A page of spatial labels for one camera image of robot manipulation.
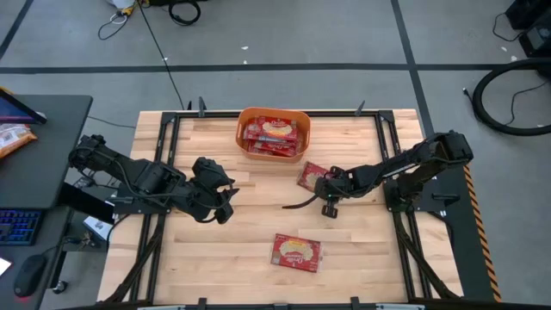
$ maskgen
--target black metal frame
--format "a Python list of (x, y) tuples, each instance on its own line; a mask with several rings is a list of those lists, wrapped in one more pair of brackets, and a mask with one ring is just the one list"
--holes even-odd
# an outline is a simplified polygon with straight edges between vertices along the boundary
[[(387, 149), (387, 142), (385, 139), (385, 133), (383, 130), (383, 122), (386, 122), (388, 124), (388, 128), (390, 130), (392, 145), (393, 145), (393, 151), (395, 154), (399, 154), (401, 152), (400, 146), (399, 146), (399, 139), (398, 139), (398, 133), (396, 130), (396, 125), (394, 123), (394, 117), (393, 117), (393, 111), (392, 110), (368, 110), (368, 111), (362, 111), (360, 109), (358, 110), (305, 110), (305, 112), (310, 117), (373, 117), (375, 119), (375, 128), (377, 130), (377, 137), (379, 140), (379, 147), (381, 149), (381, 157), (383, 161), (387, 161), (389, 159), (388, 156), (388, 149)], [(172, 126), (172, 135), (170, 137), (170, 147), (169, 147), (169, 154), (167, 159), (168, 165), (173, 165), (175, 161), (176, 156), (176, 147), (177, 147), (177, 138), (178, 138), (178, 131), (180, 128), (180, 122), (182, 119), (197, 119), (197, 118), (238, 118), (240, 111), (206, 111), (206, 107), (204, 104), (200, 105), (200, 111), (199, 112), (163, 112), (161, 116), (161, 125), (159, 128), (158, 133), (158, 141), (157, 141), (157, 147), (155, 151), (155, 161), (160, 161), (163, 156), (163, 148), (164, 148), (164, 138), (166, 136), (167, 127), (170, 123), (173, 124)], [(423, 250), (421, 247), (421, 242), (419, 238), (418, 233), (418, 226), (417, 221), (415, 219), (415, 214), (413, 212), (407, 213), (408, 223), (410, 227), (410, 234), (412, 236), (412, 242), (417, 248), (418, 252), (421, 254), (421, 257), (423, 256)], [(165, 223), (166, 215), (160, 214), (158, 216), (158, 226), (161, 227), (161, 230), (164, 230), (164, 223)], [(394, 228), (396, 231), (396, 238), (398, 240), (398, 247), (399, 247), (399, 256), (400, 256), (400, 262), (402, 265), (403, 270), (403, 276), (404, 276), (404, 283), (406, 286), (406, 293), (407, 298), (409, 301), (417, 298), (415, 295), (415, 289), (413, 286), (413, 280), (412, 280), (412, 269), (411, 265), (409, 263), (408, 258), (408, 251), (406, 247), (400, 242), (398, 237), (398, 231), (401, 226), (403, 226), (401, 221), (401, 214), (393, 212), (393, 221), (394, 221)], [(138, 254), (137, 258), (140, 257), (145, 249), (145, 245), (147, 244), (147, 237), (149, 234), (151, 225), (151, 215), (145, 214), (144, 220), (142, 224), (141, 233), (139, 236), (139, 245), (138, 245)], [(161, 246), (162, 246), (162, 239), (161, 242), (158, 244), (157, 248), (154, 250), (152, 255), (152, 264), (151, 264), (151, 270), (149, 274), (149, 280), (147, 283), (147, 292), (146, 292), (146, 300), (150, 303), (153, 303), (153, 299), (155, 296), (155, 286), (157, 282), (157, 273), (158, 273), (158, 264), (160, 259), (160, 252), (161, 252)], [(430, 284), (427, 280), (427, 277), (425, 276), (424, 272), (419, 268), (418, 270), (421, 284), (423, 288), (423, 295), (424, 298), (430, 299), (431, 292), (430, 292)], [(136, 301), (138, 298), (139, 293), (139, 282), (140, 279), (133, 284), (131, 288), (131, 294), (130, 294), (130, 301)], [(279, 305), (278, 307), (281, 307), (282, 309), (287, 309), (288, 304), (285, 305)], [(357, 297), (352, 296), (351, 297), (351, 303), (350, 304), (293, 304), (293, 309), (311, 309), (313, 307), (316, 307), (318, 309), (359, 309), (359, 308), (374, 308), (374, 303), (359, 303)], [(244, 308), (266, 308), (266, 309), (274, 309), (276, 305), (216, 305), (216, 306), (209, 306), (216, 307), (216, 308), (224, 308), (224, 309), (244, 309)], [(198, 302), (197, 306), (194, 305), (186, 305), (186, 308), (190, 309), (199, 309), (202, 308), (201, 302)]]

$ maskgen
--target bag of chips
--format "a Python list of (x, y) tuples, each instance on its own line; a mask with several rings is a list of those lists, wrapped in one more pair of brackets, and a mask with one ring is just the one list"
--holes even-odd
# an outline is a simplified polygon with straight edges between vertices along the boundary
[(36, 139), (28, 125), (0, 125), (0, 158), (6, 157), (11, 152)]

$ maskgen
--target butcher block tabletop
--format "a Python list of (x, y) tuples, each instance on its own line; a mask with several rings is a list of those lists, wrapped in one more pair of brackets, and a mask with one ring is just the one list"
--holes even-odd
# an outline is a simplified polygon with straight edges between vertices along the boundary
[[(162, 113), (140, 113), (131, 158), (153, 160)], [(402, 149), (423, 139), (414, 109), (393, 113)], [(304, 208), (282, 209), (313, 195), (296, 184), (306, 161), (326, 169), (379, 163), (375, 119), (312, 117), (310, 146), (296, 164), (245, 158), (235, 142), (236, 126), (237, 118), (183, 119), (180, 124), (174, 166), (191, 177), (198, 157), (214, 159), (240, 190), (231, 201), (234, 214), (224, 225), (197, 223), (174, 208), (166, 217), (154, 303), (197, 304), (201, 297), (208, 304), (349, 303), (351, 296), (360, 302), (407, 301), (393, 217), (381, 187), (338, 203), (336, 219), (321, 214), (320, 199)], [(386, 136), (390, 145), (390, 135)], [(143, 215), (130, 215), (114, 229), (99, 301), (115, 291), (134, 264), (142, 220)], [(417, 213), (417, 221), (426, 260), (461, 295), (445, 224), (425, 213)], [(323, 260), (318, 272), (271, 264), (277, 233), (320, 241)], [(418, 269), (411, 264), (420, 296)], [(146, 265), (140, 297), (145, 296), (148, 270)]]

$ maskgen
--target computer mouse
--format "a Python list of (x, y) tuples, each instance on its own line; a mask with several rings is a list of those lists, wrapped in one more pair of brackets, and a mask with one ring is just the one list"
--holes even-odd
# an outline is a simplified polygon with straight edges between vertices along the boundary
[(43, 255), (28, 257), (19, 270), (14, 283), (14, 293), (19, 297), (27, 297), (34, 293), (42, 272), (46, 267), (46, 258)]

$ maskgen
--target black desk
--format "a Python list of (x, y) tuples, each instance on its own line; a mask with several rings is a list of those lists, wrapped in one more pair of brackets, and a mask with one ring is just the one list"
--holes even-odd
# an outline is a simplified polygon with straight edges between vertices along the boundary
[(47, 253), (40, 285), (33, 295), (19, 299), (13, 293), (15, 276), (23, 261), (59, 245), (72, 211), (56, 207), (68, 169), (67, 155), (77, 144), (90, 110), (90, 96), (16, 96), (31, 109), (43, 112), (47, 124), (32, 126), (38, 140), (0, 160), (0, 206), (2, 208), (49, 208), (34, 246), (0, 246), (0, 257), (14, 264), (0, 276), (2, 308), (38, 309), (52, 280), (62, 251)]

